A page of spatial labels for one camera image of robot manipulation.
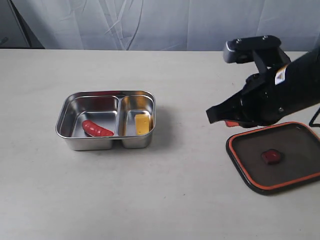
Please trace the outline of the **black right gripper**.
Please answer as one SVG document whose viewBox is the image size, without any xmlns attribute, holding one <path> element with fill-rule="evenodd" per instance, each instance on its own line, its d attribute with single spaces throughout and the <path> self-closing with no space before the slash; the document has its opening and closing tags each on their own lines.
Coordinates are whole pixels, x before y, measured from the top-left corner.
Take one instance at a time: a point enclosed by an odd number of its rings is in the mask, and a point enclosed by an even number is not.
<svg viewBox="0 0 320 240">
<path fill-rule="evenodd" d="M 243 124 L 269 126 L 283 117 L 320 102 L 320 50 L 275 66 L 239 93 L 206 110 L 210 124 L 224 121 L 228 128 Z"/>
</svg>

